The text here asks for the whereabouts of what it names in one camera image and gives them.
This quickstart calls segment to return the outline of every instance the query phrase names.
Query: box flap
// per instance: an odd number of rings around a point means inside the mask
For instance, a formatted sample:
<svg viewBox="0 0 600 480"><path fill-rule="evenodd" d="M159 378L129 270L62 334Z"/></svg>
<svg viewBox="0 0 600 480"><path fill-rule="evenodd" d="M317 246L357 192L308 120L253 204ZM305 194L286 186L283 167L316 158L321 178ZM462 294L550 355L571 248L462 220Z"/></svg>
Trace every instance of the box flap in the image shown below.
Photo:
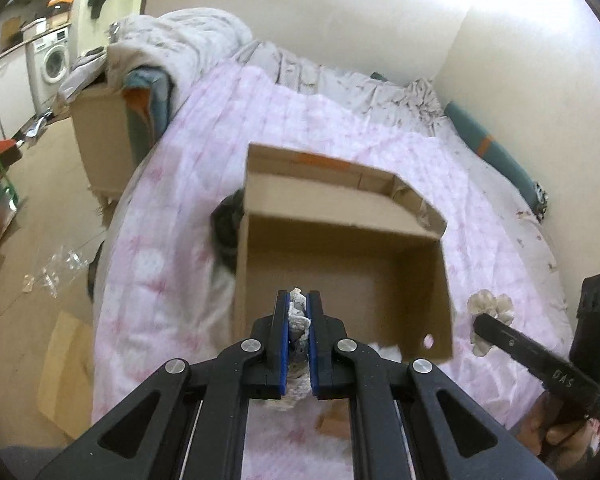
<svg viewBox="0 0 600 480"><path fill-rule="evenodd" d="M442 216L393 173L250 144L246 212L439 238Z"/></svg>

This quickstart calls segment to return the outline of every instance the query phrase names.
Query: pink floral bedsheet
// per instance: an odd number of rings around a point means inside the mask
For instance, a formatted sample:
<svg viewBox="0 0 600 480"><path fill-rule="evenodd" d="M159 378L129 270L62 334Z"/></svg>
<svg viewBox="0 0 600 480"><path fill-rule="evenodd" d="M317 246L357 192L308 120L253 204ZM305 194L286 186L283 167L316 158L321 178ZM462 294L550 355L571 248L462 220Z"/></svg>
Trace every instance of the pink floral bedsheet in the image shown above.
<svg viewBox="0 0 600 480"><path fill-rule="evenodd" d="M564 352L516 248L491 205L437 138L370 123L320 95L272 83L258 67L222 62L193 88L156 147L110 248L95 339L93 420L170 358L198 362L230 343L233 277L216 266L209 215L243 183L251 141L393 171L445 217L455 309L454 352L442 369L497 420L514 424L541 392L499 350L471 352L468 297L508 294L513 327ZM252 402L243 478L352 478L347 443L321 436L321 404L291 412Z"/></svg>

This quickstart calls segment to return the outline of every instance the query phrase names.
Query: cardboard box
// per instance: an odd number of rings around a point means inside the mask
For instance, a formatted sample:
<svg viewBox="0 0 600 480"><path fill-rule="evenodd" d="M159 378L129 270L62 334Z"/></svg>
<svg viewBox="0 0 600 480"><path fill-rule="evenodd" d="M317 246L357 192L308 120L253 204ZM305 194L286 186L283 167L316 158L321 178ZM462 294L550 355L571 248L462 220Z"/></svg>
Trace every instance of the cardboard box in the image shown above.
<svg viewBox="0 0 600 480"><path fill-rule="evenodd" d="M318 290L352 338L397 344L404 360L452 356L451 306L435 209L397 176L252 144L240 224L234 338L276 293ZM424 338L433 337L426 348Z"/></svg>
<svg viewBox="0 0 600 480"><path fill-rule="evenodd" d="M69 11L61 12L60 14L56 14L55 16L50 16L49 18L46 19L46 28L52 29L52 28L60 27L61 25L64 25L65 23L69 23L70 18L71 18L71 13Z"/></svg>
<svg viewBox="0 0 600 480"><path fill-rule="evenodd" d="M22 18L20 16L9 18L2 24L2 27L0 28L0 48L3 51L14 46L13 36L20 31L21 24Z"/></svg>
<svg viewBox="0 0 600 480"><path fill-rule="evenodd" d="M46 349L37 405L73 439L91 426L93 330L63 310Z"/></svg>
<svg viewBox="0 0 600 480"><path fill-rule="evenodd" d="M69 108L91 191L119 200L136 169L122 93L106 83L93 84Z"/></svg>

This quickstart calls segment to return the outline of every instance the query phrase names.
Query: metal screw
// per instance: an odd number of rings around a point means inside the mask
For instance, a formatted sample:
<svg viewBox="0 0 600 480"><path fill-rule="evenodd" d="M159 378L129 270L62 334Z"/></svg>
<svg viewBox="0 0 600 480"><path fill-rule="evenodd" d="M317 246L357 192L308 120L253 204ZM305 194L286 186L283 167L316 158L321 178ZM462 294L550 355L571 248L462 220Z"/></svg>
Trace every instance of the metal screw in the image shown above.
<svg viewBox="0 0 600 480"><path fill-rule="evenodd" d="M341 339L338 341L338 349L343 352L353 352L358 348L358 344L353 339Z"/></svg>
<svg viewBox="0 0 600 480"><path fill-rule="evenodd" d="M262 345L257 339L245 339L240 348L242 348L245 352L257 352L260 350Z"/></svg>
<svg viewBox="0 0 600 480"><path fill-rule="evenodd" d="M185 368L184 361L182 359L172 359L164 365L164 369L170 374L179 374Z"/></svg>
<svg viewBox="0 0 600 480"><path fill-rule="evenodd" d="M416 359L412 366L419 374L428 374L433 370L433 365L426 359Z"/></svg>

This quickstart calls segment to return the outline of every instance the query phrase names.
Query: bed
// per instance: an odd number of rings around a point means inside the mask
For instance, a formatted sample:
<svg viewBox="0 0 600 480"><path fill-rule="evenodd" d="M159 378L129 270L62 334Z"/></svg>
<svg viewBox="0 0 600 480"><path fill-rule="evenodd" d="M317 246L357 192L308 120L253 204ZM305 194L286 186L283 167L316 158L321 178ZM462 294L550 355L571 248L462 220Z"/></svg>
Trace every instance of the bed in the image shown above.
<svg viewBox="0 0 600 480"><path fill-rule="evenodd" d="M455 357L441 368L508 428L520 419L541 385L501 351L472 353L467 299L482 288L509 295L513 327L565 355L557 265L525 200L462 142L429 81L396 86L252 41L187 92L102 251L94 421L168 359L199 362L231 343L234 277L216 263L209 216L242 185L251 141L393 171L442 213ZM252 401L242 477L352 478L349 444L315 430L321 409L314 399L281 413Z"/></svg>

